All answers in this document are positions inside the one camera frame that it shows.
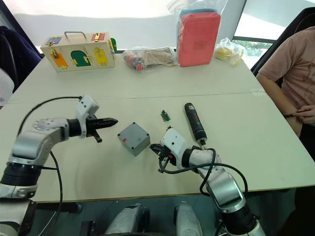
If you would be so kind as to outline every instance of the window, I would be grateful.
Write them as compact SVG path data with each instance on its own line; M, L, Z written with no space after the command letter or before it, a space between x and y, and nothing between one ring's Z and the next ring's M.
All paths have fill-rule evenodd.
M285 28L315 0L247 0L233 41L243 45L248 68L259 60Z
M232 42L245 47L247 54L243 60L248 68L252 68L259 58L271 47L272 43L233 40Z

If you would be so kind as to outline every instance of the gray box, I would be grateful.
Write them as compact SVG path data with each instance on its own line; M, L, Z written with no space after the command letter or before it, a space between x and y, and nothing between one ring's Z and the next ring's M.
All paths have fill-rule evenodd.
M141 128L136 122L120 132L118 138L134 156L137 156L150 144L149 133Z

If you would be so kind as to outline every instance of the small circuit board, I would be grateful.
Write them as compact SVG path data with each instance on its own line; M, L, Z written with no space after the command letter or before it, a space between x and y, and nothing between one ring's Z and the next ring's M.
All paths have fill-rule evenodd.
M171 120L171 118L169 117L169 115L167 114L167 112L166 112L165 110L163 110L163 111L161 112L161 117L162 117L162 119L163 119L164 122Z

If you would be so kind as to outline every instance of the person's hand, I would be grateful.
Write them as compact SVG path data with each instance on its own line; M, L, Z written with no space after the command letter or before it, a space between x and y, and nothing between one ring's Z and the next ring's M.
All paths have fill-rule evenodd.
M315 105L301 107L294 116L304 124L315 123Z
M296 135L300 137L303 123L299 121L297 117L287 118L286 121L289 123Z

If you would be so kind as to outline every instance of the white wall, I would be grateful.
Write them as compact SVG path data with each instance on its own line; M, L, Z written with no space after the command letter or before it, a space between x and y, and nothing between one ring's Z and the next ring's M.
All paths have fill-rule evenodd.
M119 49L176 46L170 0L4 0L36 47L64 31L107 31ZM245 0L229 0L218 39L233 37Z

